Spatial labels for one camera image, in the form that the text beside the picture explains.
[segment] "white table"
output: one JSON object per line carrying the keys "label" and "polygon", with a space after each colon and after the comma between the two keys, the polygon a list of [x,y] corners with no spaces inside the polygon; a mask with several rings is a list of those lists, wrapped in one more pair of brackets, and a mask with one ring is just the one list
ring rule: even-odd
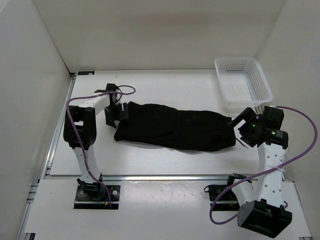
{"label": "white table", "polygon": [[[206,181],[122,181],[118,210],[73,209],[76,179],[41,180],[25,228],[35,240],[269,240],[238,227],[209,220]],[[291,224],[277,240],[311,236],[294,183],[284,182]],[[223,221],[235,212],[214,212]]]}
{"label": "white table", "polygon": [[[215,70],[123,70],[96,71],[76,78],[72,97],[90,96],[107,83],[132,85],[133,95],[121,101],[138,104],[162,104],[179,110],[209,110],[230,115],[223,108],[223,98]],[[78,100],[72,104],[82,103]],[[181,151],[156,145],[114,140],[116,130],[105,123],[104,112],[96,117],[97,138],[94,153],[103,175],[224,175],[254,174],[258,171],[256,148],[238,142],[217,152]],[[80,175],[77,158],[64,142],[58,141],[50,174]]]}

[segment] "white surface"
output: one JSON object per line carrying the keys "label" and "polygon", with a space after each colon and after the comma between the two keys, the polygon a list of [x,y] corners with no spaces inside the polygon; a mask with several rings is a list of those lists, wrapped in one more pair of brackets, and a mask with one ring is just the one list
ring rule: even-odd
{"label": "white surface", "polygon": [[265,75],[253,57],[219,57],[214,60],[222,95],[229,109],[258,107],[273,99]]}
{"label": "white surface", "polygon": [[[42,180],[37,189],[26,233],[35,240],[269,240],[238,227],[237,221],[214,225],[209,219],[205,181],[123,181],[118,210],[73,209],[76,180]],[[293,183],[283,184],[292,223],[276,238],[298,240],[310,236]],[[214,212],[226,220],[235,212]]]}
{"label": "white surface", "polygon": [[[226,114],[215,70],[98,71],[77,76],[72,97],[90,96],[107,83],[132,85],[133,95],[121,101],[163,104],[179,110],[209,110]],[[181,151],[156,145],[114,140],[116,130],[106,125],[105,114],[96,117],[94,154],[104,175],[253,174],[258,171],[256,148],[234,147],[217,152]],[[55,151],[51,175],[80,175],[77,158],[62,135]]]}
{"label": "white surface", "polygon": [[[257,59],[270,84],[274,105],[297,108],[308,114],[320,130],[320,1],[288,0]],[[289,134],[290,156],[304,151],[314,131],[295,112],[284,111],[283,129]],[[320,141],[305,157],[290,164],[286,175],[295,180],[314,239],[320,240],[317,207],[320,198]]]}
{"label": "white surface", "polygon": [[33,0],[71,72],[211,69],[251,56],[285,0]]}
{"label": "white surface", "polygon": [[0,239],[14,239],[70,77],[31,0],[0,1]]}

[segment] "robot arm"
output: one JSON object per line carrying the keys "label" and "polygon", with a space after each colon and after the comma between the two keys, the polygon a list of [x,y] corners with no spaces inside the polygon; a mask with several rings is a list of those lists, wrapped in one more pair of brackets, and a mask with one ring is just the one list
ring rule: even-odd
{"label": "robot arm", "polygon": [[[95,93],[116,92],[118,89],[115,84],[108,83],[105,90],[97,90]],[[94,178],[103,183],[102,174],[97,167],[93,147],[97,137],[96,115],[104,110],[106,124],[115,128],[114,121],[128,118],[128,106],[126,103],[120,103],[117,99],[117,94],[110,94],[91,98],[78,106],[71,105],[69,106],[69,110],[83,143],[86,163],[90,173]],[[81,171],[81,178],[77,179],[77,181],[82,187],[83,192],[89,196],[99,197],[103,189],[88,173],[83,151],[67,114],[65,116],[63,138],[69,143],[69,146],[77,157]]]}
{"label": "robot arm", "polygon": [[[257,145],[259,172],[277,167],[284,161],[288,134],[280,130],[283,119],[284,113],[281,109],[267,106],[263,114],[256,115],[248,107],[229,123],[235,127],[245,120],[239,128],[241,140],[251,147]],[[228,178],[227,185],[244,178],[245,176],[233,174]],[[249,181],[233,187],[232,191],[240,205],[237,219],[239,227],[275,238],[291,223],[292,213],[285,210],[282,197],[281,169],[260,176],[255,192]]]}

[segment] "white basket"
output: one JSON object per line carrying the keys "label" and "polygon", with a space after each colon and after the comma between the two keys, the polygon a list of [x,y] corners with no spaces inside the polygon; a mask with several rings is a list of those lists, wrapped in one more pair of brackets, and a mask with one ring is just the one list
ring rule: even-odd
{"label": "white basket", "polygon": [[214,60],[225,107],[240,112],[271,102],[273,95],[264,73],[253,57],[219,57]]}

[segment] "black cloth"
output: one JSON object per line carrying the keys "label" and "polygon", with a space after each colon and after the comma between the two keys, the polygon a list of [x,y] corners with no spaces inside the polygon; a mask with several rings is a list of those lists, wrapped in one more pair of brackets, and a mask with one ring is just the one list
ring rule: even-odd
{"label": "black cloth", "polygon": [[185,111],[158,105],[128,103],[116,141],[141,142],[178,150],[218,151],[236,144],[231,117],[212,111]]}

